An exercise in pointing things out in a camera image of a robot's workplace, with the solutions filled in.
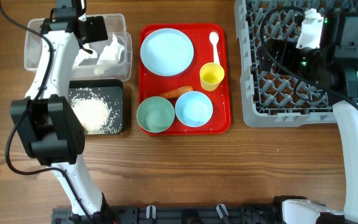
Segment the clear plastic waste bin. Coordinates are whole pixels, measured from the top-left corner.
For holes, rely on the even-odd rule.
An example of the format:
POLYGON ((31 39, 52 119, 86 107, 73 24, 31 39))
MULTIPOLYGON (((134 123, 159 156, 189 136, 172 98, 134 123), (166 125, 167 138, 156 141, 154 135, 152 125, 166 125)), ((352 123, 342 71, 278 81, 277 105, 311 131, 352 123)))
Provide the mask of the clear plastic waste bin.
MULTIPOLYGON (((108 39, 99 42, 90 43, 89 46, 97 51, 98 58, 86 59, 79 66, 73 66, 72 80, 94 80, 94 79, 119 79, 128 81, 131 76, 132 68, 132 39, 126 29, 126 20, 122 14, 95 14, 86 15, 87 17, 103 16, 108 33, 108 39), (105 46, 112 42, 112 34, 115 33, 120 44, 124 46, 124 52, 121 54, 121 61, 117 64, 97 65, 99 56, 105 46)), ((32 19, 28 27, 33 30, 39 30, 44 18, 32 19)), ((30 32, 26 33, 24 44, 24 68, 27 71, 36 73, 42 54, 42 39, 30 32)))

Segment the red serving tray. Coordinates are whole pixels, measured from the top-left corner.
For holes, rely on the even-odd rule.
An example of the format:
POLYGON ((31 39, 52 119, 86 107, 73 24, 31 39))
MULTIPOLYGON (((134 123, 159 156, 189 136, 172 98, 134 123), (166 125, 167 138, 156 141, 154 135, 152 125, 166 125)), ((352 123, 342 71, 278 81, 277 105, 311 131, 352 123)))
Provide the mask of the red serving tray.
POLYGON ((139 36, 139 43, 153 31, 163 28, 171 28, 182 31, 191 40, 195 54, 190 66, 182 73, 173 77, 161 77, 146 69, 139 62, 138 103, 142 103, 151 96, 177 89, 182 86, 192 86, 195 91, 200 91, 209 97, 213 104, 213 115, 203 126, 191 128, 175 119, 173 124, 162 133, 144 133, 150 136, 177 136, 222 134, 231 125, 231 101, 229 90, 229 77, 227 69, 226 37, 224 30, 215 23, 187 23, 187 24, 151 24, 145 26, 139 36), (209 34, 215 31, 219 35, 218 54, 221 65, 225 71, 225 77, 214 91, 205 91, 201 87, 200 68, 213 61, 213 47, 209 41, 209 34))

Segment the white plastic spoon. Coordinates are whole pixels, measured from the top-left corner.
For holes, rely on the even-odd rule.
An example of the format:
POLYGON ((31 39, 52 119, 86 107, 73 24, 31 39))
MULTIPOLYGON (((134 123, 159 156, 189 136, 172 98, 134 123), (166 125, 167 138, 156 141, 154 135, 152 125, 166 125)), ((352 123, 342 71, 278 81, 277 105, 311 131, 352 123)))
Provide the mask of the white plastic spoon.
POLYGON ((218 42, 219 42, 219 35, 217 32, 212 31, 209 34, 209 41, 211 42, 212 46, 213 46, 213 60, 215 64, 220 65, 220 59, 219 59, 219 54, 218 54, 218 42))

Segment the yellow plastic cup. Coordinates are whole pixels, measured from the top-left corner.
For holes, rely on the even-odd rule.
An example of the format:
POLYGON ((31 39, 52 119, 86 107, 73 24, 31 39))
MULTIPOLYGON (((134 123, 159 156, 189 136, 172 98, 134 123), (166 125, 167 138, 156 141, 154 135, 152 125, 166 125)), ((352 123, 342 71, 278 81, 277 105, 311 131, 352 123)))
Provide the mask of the yellow plastic cup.
POLYGON ((219 64, 208 62, 200 68, 200 82, 203 90, 214 91, 223 81, 225 71, 219 64))

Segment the light blue bowl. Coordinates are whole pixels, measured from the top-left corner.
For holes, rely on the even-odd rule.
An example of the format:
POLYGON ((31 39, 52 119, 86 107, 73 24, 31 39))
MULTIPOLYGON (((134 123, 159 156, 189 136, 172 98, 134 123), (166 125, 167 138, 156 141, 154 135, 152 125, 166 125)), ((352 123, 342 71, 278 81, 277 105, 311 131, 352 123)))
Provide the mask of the light blue bowl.
POLYGON ((176 117, 182 124, 191 128, 198 128, 208 123, 213 111, 213 104, 209 97, 199 91, 184 93, 175 103, 176 117))

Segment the light blue plate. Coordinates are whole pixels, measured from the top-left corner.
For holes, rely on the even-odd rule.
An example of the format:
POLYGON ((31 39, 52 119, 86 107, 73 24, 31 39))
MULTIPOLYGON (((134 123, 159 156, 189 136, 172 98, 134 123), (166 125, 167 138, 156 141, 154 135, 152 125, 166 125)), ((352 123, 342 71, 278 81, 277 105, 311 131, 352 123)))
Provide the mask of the light blue plate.
POLYGON ((140 46, 140 59, 150 72, 171 77, 184 72, 192 63, 195 50, 190 38, 180 30, 152 31, 140 46))

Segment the green bowl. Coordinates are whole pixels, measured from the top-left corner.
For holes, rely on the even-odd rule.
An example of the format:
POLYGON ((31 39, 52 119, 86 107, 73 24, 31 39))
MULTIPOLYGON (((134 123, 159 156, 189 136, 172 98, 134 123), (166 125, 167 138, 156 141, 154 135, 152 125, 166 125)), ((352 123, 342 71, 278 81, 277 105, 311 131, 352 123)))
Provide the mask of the green bowl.
POLYGON ((140 103, 137 109, 139 126, 150 133, 166 131, 175 120, 175 109, 165 98, 152 96, 140 103))

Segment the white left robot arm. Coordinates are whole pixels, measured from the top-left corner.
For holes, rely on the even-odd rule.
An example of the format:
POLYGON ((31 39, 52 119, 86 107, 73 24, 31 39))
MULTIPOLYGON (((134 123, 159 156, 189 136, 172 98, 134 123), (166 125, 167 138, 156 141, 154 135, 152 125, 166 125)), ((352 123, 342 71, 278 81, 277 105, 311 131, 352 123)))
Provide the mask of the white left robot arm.
POLYGON ((11 103, 14 127, 7 139, 6 164, 16 174, 52 172, 71 202, 73 223, 118 223, 104 194, 94 184, 83 158, 85 130, 68 102, 72 68, 84 44, 108 38, 101 16, 87 17, 85 1, 56 1, 39 30, 42 39, 35 78, 24 99, 11 103), (21 171, 11 162, 12 139, 18 134, 26 154, 42 169, 21 171))

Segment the crumpled white tissue left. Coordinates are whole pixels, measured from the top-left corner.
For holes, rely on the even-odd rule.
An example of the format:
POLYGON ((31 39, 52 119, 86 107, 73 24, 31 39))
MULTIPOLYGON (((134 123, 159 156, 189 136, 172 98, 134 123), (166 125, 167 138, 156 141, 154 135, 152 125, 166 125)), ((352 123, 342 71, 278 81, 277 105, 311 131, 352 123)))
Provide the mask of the crumpled white tissue left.
POLYGON ((98 58, 97 51, 93 50, 89 44, 84 44, 83 48, 79 50, 73 65, 76 67, 79 66, 79 64, 82 63, 84 60, 94 58, 98 58))

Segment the orange carrot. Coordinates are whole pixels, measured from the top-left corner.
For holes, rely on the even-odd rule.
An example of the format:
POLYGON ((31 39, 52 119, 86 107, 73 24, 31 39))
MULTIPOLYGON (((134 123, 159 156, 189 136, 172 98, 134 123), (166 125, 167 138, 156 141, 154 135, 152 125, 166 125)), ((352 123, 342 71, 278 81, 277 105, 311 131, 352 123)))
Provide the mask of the orange carrot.
POLYGON ((169 100, 169 99, 179 98, 180 96, 182 96, 183 94, 185 94, 189 91, 193 91, 192 86, 182 86, 180 88, 170 90, 165 93, 161 93, 158 96, 169 100))

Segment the grey dishwasher rack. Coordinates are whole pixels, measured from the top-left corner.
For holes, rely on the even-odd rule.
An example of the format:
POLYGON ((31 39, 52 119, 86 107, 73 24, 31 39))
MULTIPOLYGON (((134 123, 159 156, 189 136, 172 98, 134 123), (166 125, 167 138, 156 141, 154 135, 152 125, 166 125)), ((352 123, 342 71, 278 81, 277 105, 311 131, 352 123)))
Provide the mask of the grey dishwasher rack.
POLYGON ((315 9, 321 15, 328 11, 358 12, 358 1, 236 0, 234 17, 241 51, 243 120, 253 128, 335 123, 328 96, 321 90, 298 83, 291 76, 280 75, 274 68, 264 72, 259 67, 260 25, 267 12, 282 6, 295 6, 304 11, 315 9))

